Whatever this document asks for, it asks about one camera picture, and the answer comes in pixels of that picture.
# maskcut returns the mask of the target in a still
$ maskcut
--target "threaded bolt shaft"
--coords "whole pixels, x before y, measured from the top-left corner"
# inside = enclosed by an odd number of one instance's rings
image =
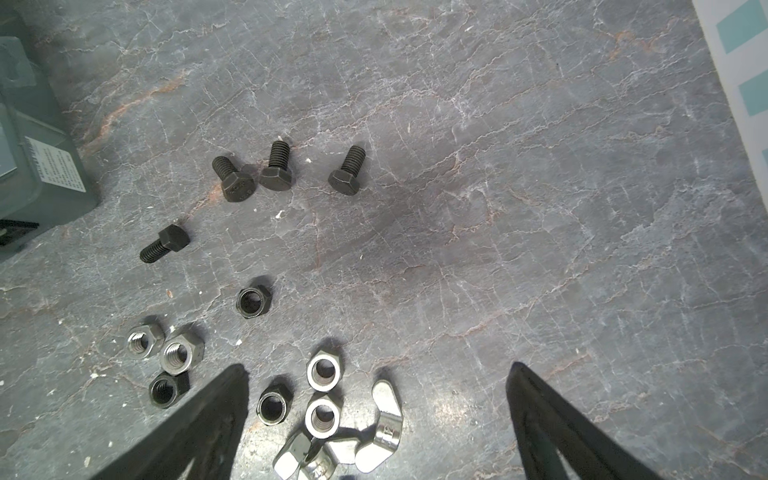
[[[155,263],[163,258],[168,252],[170,252],[170,250],[163,247],[162,242],[160,242],[160,239],[158,238],[152,242],[149,247],[144,248],[141,253],[139,253],[139,258],[141,258],[141,261],[144,263]]]
[[[360,173],[363,161],[366,159],[366,151],[357,145],[353,145],[346,153],[344,163],[341,164],[341,169],[351,174],[353,177],[357,177]]]
[[[211,164],[211,166],[214,168],[214,172],[216,172],[216,175],[218,175],[221,180],[224,180],[227,178],[227,175],[237,171],[237,168],[232,165],[232,162],[227,157],[214,158],[214,162]]]
[[[290,153],[290,147],[284,141],[278,140],[272,144],[272,151],[270,152],[270,167],[278,167],[283,170],[288,170],[288,154]]]

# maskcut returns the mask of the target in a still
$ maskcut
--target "teal square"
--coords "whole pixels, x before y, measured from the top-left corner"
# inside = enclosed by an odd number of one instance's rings
[[[768,110],[768,70],[739,85],[739,91],[750,117]]]
[[[726,53],[744,45],[768,28],[768,18],[760,0],[748,0],[717,24]]]

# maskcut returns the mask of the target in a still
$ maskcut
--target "bolt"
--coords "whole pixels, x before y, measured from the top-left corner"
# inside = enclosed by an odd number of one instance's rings
[[[166,253],[173,250],[177,252],[190,244],[189,235],[183,228],[177,225],[168,225],[160,233],[158,238],[149,247],[144,248],[139,253],[139,258],[144,263],[154,263],[163,258]]]
[[[256,190],[253,178],[238,171],[229,158],[216,157],[212,166],[221,179],[221,191],[228,202],[241,202]]]
[[[349,196],[356,194],[360,190],[357,174],[360,173],[360,168],[365,159],[366,151],[357,145],[353,145],[347,152],[341,168],[331,172],[328,177],[328,183],[340,194]]]
[[[293,176],[288,171],[288,153],[290,147],[282,140],[272,144],[269,165],[261,171],[259,183],[270,190],[288,190],[293,183]]]

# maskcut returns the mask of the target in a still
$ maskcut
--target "gray plastic container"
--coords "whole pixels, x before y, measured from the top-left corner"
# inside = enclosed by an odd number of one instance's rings
[[[0,261],[98,204],[66,130],[24,22],[0,7]]]

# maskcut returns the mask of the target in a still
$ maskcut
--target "marble surface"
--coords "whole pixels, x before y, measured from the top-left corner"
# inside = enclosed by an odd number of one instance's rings
[[[768,217],[682,0],[12,0],[101,206],[0,280],[0,477],[87,478],[158,425],[155,315],[205,338],[197,391],[288,376],[233,478],[270,464],[342,349],[342,425],[389,376],[402,444],[353,478],[524,478],[504,381],[526,362],[665,478],[768,476]],[[296,185],[223,201],[278,137]],[[326,182],[353,142],[356,197]],[[171,221],[193,243],[153,265]],[[237,291],[273,286],[243,320]]]

